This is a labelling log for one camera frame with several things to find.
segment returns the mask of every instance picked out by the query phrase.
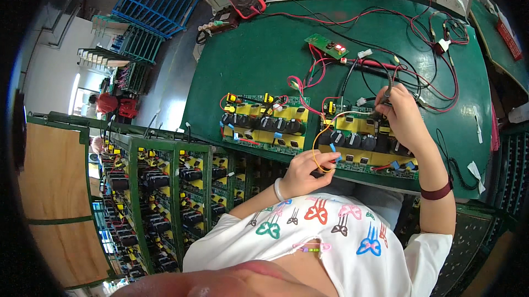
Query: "woman's left hand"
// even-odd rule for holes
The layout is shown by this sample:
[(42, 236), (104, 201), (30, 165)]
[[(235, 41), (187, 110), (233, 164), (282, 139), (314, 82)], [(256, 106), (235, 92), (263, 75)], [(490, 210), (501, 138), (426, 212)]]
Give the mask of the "woman's left hand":
[(314, 155), (321, 167), (330, 169), (331, 171), (319, 178), (315, 178), (311, 175), (311, 172), (317, 169), (318, 166), (314, 162), (312, 150), (307, 150), (295, 156), (290, 161), (287, 174), (279, 182), (281, 195), (285, 199), (307, 195), (316, 189), (325, 187), (331, 182), (336, 164), (330, 163), (330, 161), (340, 157), (340, 153), (322, 154), (319, 150), (314, 150)]

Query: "green workbench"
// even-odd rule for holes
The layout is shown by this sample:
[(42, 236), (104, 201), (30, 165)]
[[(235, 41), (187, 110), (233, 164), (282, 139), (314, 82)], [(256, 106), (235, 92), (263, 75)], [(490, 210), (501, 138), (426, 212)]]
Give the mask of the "green workbench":
[(525, 59), (514, 61), (509, 47), (496, 29), (498, 16), (490, 13), (480, 1), (473, 0), (470, 17), (477, 25), (490, 61), (529, 93), (529, 71)]
[[(325, 13), (336, 21), (350, 19), (370, 6), (395, 9), (410, 16), (415, 16), (425, 9), (422, 4), (406, 0), (303, 0), (302, 3), (312, 11)], [(280, 11), (298, 15), (307, 14), (307, 11), (290, 1), (272, 3), (266, 13)], [(420, 18), (426, 27), (429, 14)], [(409, 23), (402, 17), (372, 13), (360, 18), (351, 30), (334, 27), (338, 31), (345, 30), (350, 37), (386, 47), (404, 56), (422, 76), (431, 80), (434, 74), (432, 53), (426, 44), (412, 34), (407, 25)], [(435, 32), (442, 34), (442, 19), (439, 15), (433, 17), (433, 25)], [(304, 39), (314, 33), (320, 33), (345, 45), (353, 53), (348, 55), (349, 58), (354, 58), (356, 56), (354, 53), (366, 49), (334, 35), (316, 22), (289, 19), (284, 16), (257, 17), (248, 23), (241, 23), (235, 30), (208, 38), (189, 90), (181, 128), (185, 129), (184, 123), (189, 122), (192, 126), (191, 132), (198, 138), (273, 160), (289, 162), (292, 157), (288, 155), (222, 142), (219, 121), (223, 112), (218, 107), (218, 103), (227, 92), (238, 95), (262, 95), (268, 92), (273, 95), (296, 96), (296, 91), (288, 87), (286, 78), (289, 75), (300, 78), (306, 75), (312, 56)], [(457, 106), (445, 114), (425, 110), (422, 110), (422, 114), (434, 138), (436, 128), (441, 129), (450, 156), (455, 157), (459, 162), (466, 181), (473, 183), (476, 179), (466, 166), (475, 161), (481, 173), (485, 171), (489, 158), (492, 118), (485, 63), (476, 40), (476, 33), (471, 27), (468, 28), (468, 33), (470, 44), (454, 45), (450, 49), (460, 85)], [(375, 52), (370, 57), (394, 64), (393, 57), (388, 54)], [(438, 60), (438, 67), (439, 72), (434, 85), (444, 94), (451, 96), (454, 92), (454, 83), (450, 71), (442, 60)], [(348, 70), (349, 68), (340, 65), (327, 67), (323, 81), (305, 92), (305, 96), (311, 98), (313, 108), (320, 108), (324, 97), (336, 96)], [(378, 76), (366, 74), (366, 79), (375, 92), (387, 85), (387, 79)], [(411, 76), (408, 79), (410, 82), (414, 80)], [(360, 72), (353, 72), (345, 98), (354, 103), (360, 97), (371, 96), (373, 95), (362, 81)], [(433, 106), (446, 106), (446, 102), (441, 101), (429, 90), (423, 90), (422, 97)], [(482, 144), (478, 141), (473, 106), (477, 107), (479, 113)], [(311, 148), (319, 120), (320, 117), (317, 115), (309, 116), (305, 150)], [(370, 185), (397, 188), (410, 193), (420, 191), (419, 182), (414, 180), (342, 170), (336, 172), (336, 176)], [(461, 188), (457, 177), (454, 186), (455, 196), (458, 198), (476, 199), (479, 196), (477, 190), (468, 191)]]

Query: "wooden panel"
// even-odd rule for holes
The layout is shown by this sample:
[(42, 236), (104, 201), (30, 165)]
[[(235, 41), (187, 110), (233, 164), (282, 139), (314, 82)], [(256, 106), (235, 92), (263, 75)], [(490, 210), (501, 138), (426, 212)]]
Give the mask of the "wooden panel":
[(63, 287), (107, 278), (109, 264), (93, 221), (63, 225), (30, 225), (37, 247)]
[(24, 170), (18, 178), (25, 216), (65, 219), (91, 215), (87, 155), (79, 132), (28, 123)]

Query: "red box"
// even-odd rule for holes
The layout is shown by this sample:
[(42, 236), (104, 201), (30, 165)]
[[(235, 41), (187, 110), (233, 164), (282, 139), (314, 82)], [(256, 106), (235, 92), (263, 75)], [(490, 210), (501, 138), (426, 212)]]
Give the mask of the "red box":
[(501, 18), (498, 19), (498, 24), (496, 25), (496, 28), (498, 29), (499, 34), (507, 44), (507, 47), (509, 47), (509, 50), (511, 51), (511, 54), (514, 57), (514, 60), (518, 61), (522, 59), (521, 49), (518, 47), (518, 44), (516, 44), (516, 42), (514, 41), (506, 25), (501, 21)]

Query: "yellow wire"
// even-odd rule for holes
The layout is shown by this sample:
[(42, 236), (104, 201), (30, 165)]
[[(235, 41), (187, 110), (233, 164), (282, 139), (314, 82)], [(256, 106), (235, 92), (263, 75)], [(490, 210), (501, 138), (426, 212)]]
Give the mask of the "yellow wire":
[[(316, 137), (314, 138), (314, 142), (312, 142), (312, 158), (314, 159), (314, 162), (316, 163), (316, 165), (318, 166), (319, 169), (321, 169), (324, 173), (328, 173), (330, 171), (332, 171), (331, 169), (329, 170), (326, 170), (324, 168), (322, 168), (320, 166), (320, 163), (318, 163), (318, 161), (316, 160), (316, 154), (314, 153), (314, 147), (316, 146), (316, 140), (318, 140), (318, 137), (320, 137), (320, 135), (325, 132), (330, 126), (331, 126), (331, 123), (333, 121), (335, 121), (339, 116), (341, 115), (347, 115), (347, 114), (358, 114), (358, 115), (372, 115), (373, 113), (372, 112), (359, 112), (359, 111), (345, 111), (345, 112), (341, 112), (340, 114), (337, 114), (333, 120), (331, 120), (331, 122), (327, 125), (327, 127), (325, 129), (323, 129), (320, 133), (318, 133), (318, 135), (316, 135)], [(322, 121), (323, 123), (325, 123), (325, 116), (322, 115)]]

